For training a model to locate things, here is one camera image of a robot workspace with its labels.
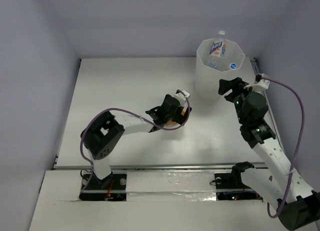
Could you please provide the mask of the blue orange label clear bottle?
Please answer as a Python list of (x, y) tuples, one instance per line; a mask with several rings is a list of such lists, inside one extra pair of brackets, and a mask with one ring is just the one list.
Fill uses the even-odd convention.
[(222, 71), (226, 48), (225, 31), (220, 30), (210, 46), (206, 65), (212, 69)]

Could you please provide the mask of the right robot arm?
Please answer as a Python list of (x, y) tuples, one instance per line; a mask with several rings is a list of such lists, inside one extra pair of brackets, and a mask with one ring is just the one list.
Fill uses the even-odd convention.
[(271, 79), (258, 74), (254, 84), (240, 77), (219, 80), (218, 94), (234, 104), (240, 133), (249, 147), (264, 161), (271, 175), (267, 176), (252, 163), (235, 164), (230, 173), (216, 173), (218, 190), (249, 188), (267, 202), (289, 231), (295, 231), (320, 219), (320, 194), (307, 184), (295, 169), (296, 158), (288, 159), (276, 134), (264, 117), (269, 111), (262, 91), (269, 88)]

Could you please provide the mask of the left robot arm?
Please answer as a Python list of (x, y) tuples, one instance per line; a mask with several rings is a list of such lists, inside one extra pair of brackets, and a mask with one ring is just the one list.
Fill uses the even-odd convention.
[(171, 128), (166, 126), (170, 122), (176, 123), (178, 129), (182, 128), (192, 111), (189, 98), (190, 94), (185, 90), (177, 90), (173, 96), (167, 94), (160, 106), (145, 112), (151, 120), (121, 108), (107, 108), (97, 114), (80, 134), (80, 154), (91, 166), (89, 178), (81, 192), (92, 181), (101, 189), (110, 186), (113, 172), (109, 155), (121, 137), (158, 130), (170, 131)]

